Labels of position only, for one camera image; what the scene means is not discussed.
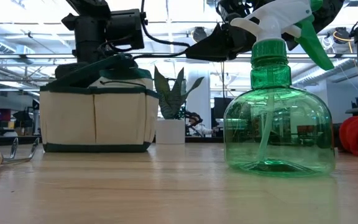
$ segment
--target plant leaf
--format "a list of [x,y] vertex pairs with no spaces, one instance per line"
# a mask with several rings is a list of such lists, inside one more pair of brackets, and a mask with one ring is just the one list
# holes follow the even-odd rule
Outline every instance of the plant leaf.
[[176,113],[173,112],[164,95],[160,94],[158,104],[160,105],[161,114],[164,119],[175,119]]
[[185,103],[186,98],[190,94],[190,92],[201,85],[201,82],[203,81],[203,79],[204,79],[204,77],[197,78],[197,80],[194,82],[193,86],[184,95],[181,96],[182,104]]
[[154,85],[158,94],[168,98],[170,94],[168,80],[159,72],[157,66],[154,66]]
[[186,94],[186,80],[183,80],[182,83],[181,83],[180,94],[181,94],[181,95]]
[[180,110],[181,103],[181,84],[185,76],[185,69],[181,69],[175,84],[173,84],[172,90],[168,96],[168,104],[171,106],[172,111],[177,114]]

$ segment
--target bag pocket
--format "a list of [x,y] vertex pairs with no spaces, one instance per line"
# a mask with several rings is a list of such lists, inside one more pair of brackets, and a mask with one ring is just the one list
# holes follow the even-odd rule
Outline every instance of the bag pocket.
[[144,143],[146,97],[144,88],[98,88],[94,95],[96,143]]
[[44,144],[96,143],[93,95],[43,91],[41,101],[41,132]]

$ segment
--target white spray nozzle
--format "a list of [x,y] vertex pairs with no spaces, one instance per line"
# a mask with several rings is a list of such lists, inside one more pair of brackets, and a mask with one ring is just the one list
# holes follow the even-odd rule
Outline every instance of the white spray nozzle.
[[[309,0],[276,0],[258,8],[245,18],[233,19],[230,25],[254,34],[257,42],[282,39],[281,34],[284,32],[299,38],[301,29],[294,24],[311,15]],[[259,24],[249,20],[253,17],[260,21]]]

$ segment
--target desk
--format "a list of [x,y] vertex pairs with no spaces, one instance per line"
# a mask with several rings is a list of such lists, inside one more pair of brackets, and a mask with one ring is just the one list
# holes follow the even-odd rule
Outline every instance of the desk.
[[330,177],[280,179],[231,170],[223,155],[222,144],[195,143],[143,154],[38,150],[0,167],[0,224],[358,223],[358,157],[340,154]]

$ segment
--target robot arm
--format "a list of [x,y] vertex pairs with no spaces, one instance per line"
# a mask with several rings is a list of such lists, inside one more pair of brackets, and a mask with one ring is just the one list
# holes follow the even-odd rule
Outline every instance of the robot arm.
[[[224,23],[222,25],[217,24],[210,36],[187,48],[186,57],[211,62],[223,62],[235,59],[238,54],[250,51],[255,43],[255,37],[247,31],[230,26],[230,21],[250,14],[250,7],[256,10],[272,1],[274,0],[247,0],[246,5],[243,5],[238,0],[220,0],[216,10]],[[322,1],[323,6],[313,13],[313,26],[316,33],[335,19],[344,3],[344,0]],[[292,36],[283,34],[282,37],[286,40],[289,50],[298,45]]]
[[[102,58],[97,52],[101,45],[110,46],[111,54],[130,50],[143,49],[142,25],[146,24],[145,13],[138,9],[125,11],[110,11],[105,0],[66,0],[80,15],[66,16],[62,22],[75,32],[78,62],[93,63]],[[250,9],[256,10],[274,0],[246,0],[245,4],[239,0],[220,0],[216,11],[222,17],[223,23],[216,24],[213,33],[188,47],[186,57],[210,62],[232,60],[238,54],[248,52],[255,43],[255,37],[238,27],[230,26],[231,20],[245,17]],[[322,0],[321,9],[313,13],[313,26],[316,32],[324,29],[331,23],[341,10],[344,0]],[[294,49],[297,43],[290,35],[283,34],[289,50]],[[130,45],[129,49],[118,49],[116,46]]]

